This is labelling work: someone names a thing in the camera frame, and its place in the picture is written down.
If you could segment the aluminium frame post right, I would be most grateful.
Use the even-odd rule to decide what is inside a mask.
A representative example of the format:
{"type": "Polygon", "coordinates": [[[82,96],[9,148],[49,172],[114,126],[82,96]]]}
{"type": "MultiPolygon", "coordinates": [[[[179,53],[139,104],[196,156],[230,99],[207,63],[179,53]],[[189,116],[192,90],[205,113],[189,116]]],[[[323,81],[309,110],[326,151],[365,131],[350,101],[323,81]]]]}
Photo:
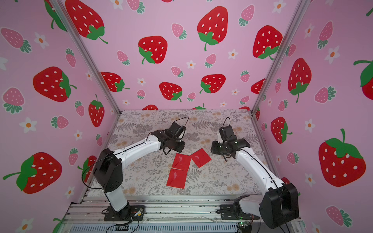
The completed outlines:
{"type": "Polygon", "coordinates": [[[265,78],[265,82],[259,92],[258,98],[255,101],[255,104],[251,110],[252,116],[255,116],[263,98],[266,94],[267,90],[269,89],[269,86],[271,85],[271,82],[273,78],[275,77],[275,74],[277,70],[280,67],[280,63],[283,61],[283,58],[285,56],[286,48],[290,45],[296,31],[298,30],[298,27],[300,23],[302,22],[302,19],[307,12],[307,9],[309,7],[310,1],[309,0],[302,0],[298,2],[298,5],[294,11],[294,14],[289,22],[288,28],[283,36],[282,43],[279,47],[279,50],[276,53],[276,56],[270,66],[270,69],[268,70],[267,76],[265,78]]]}

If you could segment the aluminium frame post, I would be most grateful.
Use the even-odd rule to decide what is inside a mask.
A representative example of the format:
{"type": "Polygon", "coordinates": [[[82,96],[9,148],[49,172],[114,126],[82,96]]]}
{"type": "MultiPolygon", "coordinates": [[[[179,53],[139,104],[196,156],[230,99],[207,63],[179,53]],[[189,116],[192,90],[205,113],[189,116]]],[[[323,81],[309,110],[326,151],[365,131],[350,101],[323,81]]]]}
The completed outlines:
{"type": "Polygon", "coordinates": [[[60,17],[62,23],[65,25],[69,35],[71,36],[73,42],[75,43],[77,49],[79,50],[81,56],[83,57],[86,65],[88,66],[89,70],[93,74],[96,82],[100,86],[102,92],[104,93],[106,99],[110,103],[111,107],[113,108],[114,112],[117,115],[121,115],[121,110],[119,109],[118,104],[114,100],[109,88],[107,87],[104,78],[102,77],[99,69],[97,68],[92,56],[89,53],[89,50],[85,46],[84,42],[81,39],[78,31],[76,30],[72,20],[68,16],[68,13],[65,9],[65,1],[58,1],[58,0],[51,0],[52,5],[54,6],[57,15],[60,17]]]}
{"type": "Polygon", "coordinates": [[[302,0],[298,2],[298,5],[294,11],[294,14],[289,22],[288,28],[283,36],[282,43],[279,47],[279,50],[276,53],[276,56],[270,66],[270,69],[268,70],[267,76],[265,78],[265,82],[259,92],[258,98],[255,101],[255,104],[251,110],[252,116],[255,116],[263,98],[266,94],[267,90],[269,89],[269,86],[271,85],[271,82],[273,78],[275,77],[275,74],[277,70],[280,67],[280,63],[283,61],[283,58],[285,56],[286,48],[290,45],[296,31],[298,30],[298,27],[300,23],[302,22],[302,19],[307,12],[307,9],[309,7],[310,1],[309,0],[302,0]]]}

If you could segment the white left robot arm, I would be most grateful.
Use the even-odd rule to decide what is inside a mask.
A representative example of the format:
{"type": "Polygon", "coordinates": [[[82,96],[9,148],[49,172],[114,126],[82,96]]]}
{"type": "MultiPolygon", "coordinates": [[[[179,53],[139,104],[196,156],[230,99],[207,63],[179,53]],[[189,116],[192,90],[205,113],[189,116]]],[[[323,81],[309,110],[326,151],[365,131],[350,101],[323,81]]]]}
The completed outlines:
{"type": "Polygon", "coordinates": [[[173,122],[165,130],[156,130],[137,143],[123,149],[111,151],[104,149],[92,170],[93,175],[110,202],[110,207],[116,214],[128,214],[130,204],[127,201],[121,185],[123,183],[123,168],[138,159],[156,151],[163,151],[165,155],[172,150],[181,153],[185,147],[182,140],[186,127],[173,122]]]}

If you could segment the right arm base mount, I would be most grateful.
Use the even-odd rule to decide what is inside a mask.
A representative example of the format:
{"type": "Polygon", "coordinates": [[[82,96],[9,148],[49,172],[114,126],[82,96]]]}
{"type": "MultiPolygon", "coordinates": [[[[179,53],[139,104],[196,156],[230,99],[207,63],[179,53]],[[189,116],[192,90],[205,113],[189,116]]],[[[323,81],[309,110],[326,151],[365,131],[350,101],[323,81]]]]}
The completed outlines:
{"type": "Polygon", "coordinates": [[[242,211],[239,201],[248,196],[240,196],[233,200],[233,204],[222,204],[216,211],[220,214],[222,220],[259,220],[259,217],[253,214],[246,214],[242,211]]]}

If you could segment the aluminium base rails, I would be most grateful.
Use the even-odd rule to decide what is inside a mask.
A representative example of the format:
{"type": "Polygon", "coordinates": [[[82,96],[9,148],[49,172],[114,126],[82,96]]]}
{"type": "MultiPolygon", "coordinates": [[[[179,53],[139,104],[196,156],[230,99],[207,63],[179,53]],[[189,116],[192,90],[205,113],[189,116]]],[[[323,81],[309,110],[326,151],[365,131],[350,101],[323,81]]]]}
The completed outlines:
{"type": "Polygon", "coordinates": [[[232,207],[237,195],[130,196],[131,207],[143,214],[133,222],[108,213],[105,197],[84,196],[71,204],[58,233],[271,233],[258,215],[240,219],[232,207]]]}

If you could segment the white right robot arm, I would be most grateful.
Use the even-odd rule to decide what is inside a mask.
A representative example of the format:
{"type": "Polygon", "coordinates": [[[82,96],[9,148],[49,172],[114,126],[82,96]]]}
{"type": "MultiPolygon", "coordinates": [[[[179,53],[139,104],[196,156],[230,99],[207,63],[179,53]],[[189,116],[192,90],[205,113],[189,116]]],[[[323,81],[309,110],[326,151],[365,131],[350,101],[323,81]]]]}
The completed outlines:
{"type": "Polygon", "coordinates": [[[245,139],[238,139],[231,126],[219,128],[218,140],[212,142],[211,152],[236,159],[252,176],[261,195],[241,196],[233,204],[232,213],[243,219],[257,216],[271,229],[299,217],[298,191],[273,174],[254,153],[245,139]]]}

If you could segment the aluminium frame post left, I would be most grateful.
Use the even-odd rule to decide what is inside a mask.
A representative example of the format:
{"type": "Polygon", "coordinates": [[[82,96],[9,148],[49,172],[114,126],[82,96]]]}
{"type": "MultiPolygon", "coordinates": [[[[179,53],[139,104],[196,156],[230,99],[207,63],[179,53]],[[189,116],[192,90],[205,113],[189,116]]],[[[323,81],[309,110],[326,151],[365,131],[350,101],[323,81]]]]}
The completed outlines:
{"type": "Polygon", "coordinates": [[[97,68],[92,56],[89,53],[89,50],[85,46],[84,42],[81,39],[78,31],[76,30],[72,20],[68,16],[68,13],[65,9],[65,1],[58,1],[58,0],[51,0],[52,5],[54,6],[57,15],[60,17],[62,23],[65,25],[69,35],[71,36],[73,42],[75,43],[77,49],[79,50],[81,56],[83,57],[86,65],[88,66],[89,70],[93,74],[96,82],[100,86],[102,92],[104,93],[106,99],[110,103],[111,107],[113,108],[114,112],[117,115],[121,115],[121,110],[119,109],[118,104],[114,100],[109,88],[107,87],[104,78],[102,77],[99,69],[97,68]]]}

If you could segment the red envelope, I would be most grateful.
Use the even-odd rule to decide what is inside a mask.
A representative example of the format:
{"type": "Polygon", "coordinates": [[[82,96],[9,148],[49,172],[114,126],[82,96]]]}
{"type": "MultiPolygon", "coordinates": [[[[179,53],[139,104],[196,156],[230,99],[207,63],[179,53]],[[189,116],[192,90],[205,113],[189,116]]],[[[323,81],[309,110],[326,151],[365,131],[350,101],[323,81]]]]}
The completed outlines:
{"type": "Polygon", "coordinates": [[[187,171],[171,169],[166,186],[184,189],[187,179],[187,171]]]}
{"type": "Polygon", "coordinates": [[[212,160],[203,148],[193,153],[190,157],[198,168],[203,167],[212,160]]]}
{"type": "Polygon", "coordinates": [[[191,157],[177,153],[172,164],[173,169],[188,171],[190,166],[191,157]]]}

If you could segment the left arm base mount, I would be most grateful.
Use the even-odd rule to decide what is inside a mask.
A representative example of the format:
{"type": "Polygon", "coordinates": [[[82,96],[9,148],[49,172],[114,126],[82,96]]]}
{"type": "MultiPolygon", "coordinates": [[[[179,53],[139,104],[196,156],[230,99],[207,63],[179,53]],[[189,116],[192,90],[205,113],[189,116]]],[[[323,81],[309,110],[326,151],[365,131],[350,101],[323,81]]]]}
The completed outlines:
{"type": "Polygon", "coordinates": [[[127,204],[122,210],[115,211],[112,206],[102,211],[104,221],[142,221],[145,206],[127,204]]]}

